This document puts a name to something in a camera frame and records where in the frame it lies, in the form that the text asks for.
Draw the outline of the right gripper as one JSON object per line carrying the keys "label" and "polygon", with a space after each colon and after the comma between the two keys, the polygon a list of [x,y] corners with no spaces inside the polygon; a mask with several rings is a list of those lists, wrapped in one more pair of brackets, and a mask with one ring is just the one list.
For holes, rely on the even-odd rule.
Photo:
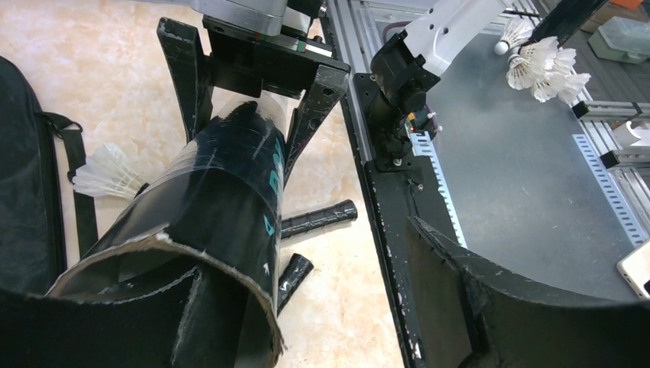
{"label": "right gripper", "polygon": [[325,1],[203,1],[203,25],[212,53],[205,56],[199,30],[162,17],[156,29],[179,103],[186,140],[212,118],[213,87],[259,97],[266,90],[299,98],[286,142],[284,179],[348,88],[350,66],[330,46],[308,37]]}

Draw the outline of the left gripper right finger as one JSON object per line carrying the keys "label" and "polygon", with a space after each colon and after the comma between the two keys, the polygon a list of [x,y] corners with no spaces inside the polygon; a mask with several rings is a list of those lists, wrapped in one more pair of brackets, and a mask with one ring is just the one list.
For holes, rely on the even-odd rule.
{"label": "left gripper right finger", "polygon": [[649,303],[526,278],[412,216],[406,246],[423,367],[647,367]]}

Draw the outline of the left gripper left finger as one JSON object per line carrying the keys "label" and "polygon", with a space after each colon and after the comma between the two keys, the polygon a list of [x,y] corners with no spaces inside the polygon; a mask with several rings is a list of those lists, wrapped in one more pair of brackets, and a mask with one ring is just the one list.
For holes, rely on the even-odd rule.
{"label": "left gripper left finger", "polygon": [[170,367],[197,268],[85,301],[1,292],[3,367]]}

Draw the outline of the black shuttlecock tube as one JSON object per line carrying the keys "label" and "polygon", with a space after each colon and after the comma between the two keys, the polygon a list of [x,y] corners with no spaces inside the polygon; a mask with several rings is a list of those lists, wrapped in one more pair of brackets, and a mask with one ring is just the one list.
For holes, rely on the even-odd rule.
{"label": "black shuttlecock tube", "polygon": [[273,367],[287,101],[230,99],[48,292],[85,301],[145,276],[195,282],[170,367]]}

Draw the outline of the shuttlecock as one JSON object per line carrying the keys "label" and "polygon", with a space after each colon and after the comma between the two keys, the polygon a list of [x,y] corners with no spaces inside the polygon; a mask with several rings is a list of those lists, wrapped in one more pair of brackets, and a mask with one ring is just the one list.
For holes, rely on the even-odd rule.
{"label": "shuttlecock", "polygon": [[114,143],[104,143],[87,156],[71,182],[76,193],[95,199],[110,196],[132,200],[149,186]]}

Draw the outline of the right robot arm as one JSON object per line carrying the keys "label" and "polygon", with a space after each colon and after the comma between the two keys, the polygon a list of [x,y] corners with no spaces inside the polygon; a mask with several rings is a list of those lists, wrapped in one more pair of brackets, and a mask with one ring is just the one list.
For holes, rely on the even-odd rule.
{"label": "right robot arm", "polygon": [[[197,135],[212,113],[214,87],[249,97],[265,91],[299,100],[285,147],[284,171],[294,164],[346,92],[350,67],[307,38],[325,1],[188,1],[200,13],[212,43],[204,54],[198,30],[161,18],[156,33],[179,100],[185,133]],[[436,1],[394,34],[372,57],[363,92],[363,124],[381,170],[403,165],[412,147],[405,119],[425,106],[458,53],[507,1]]]}

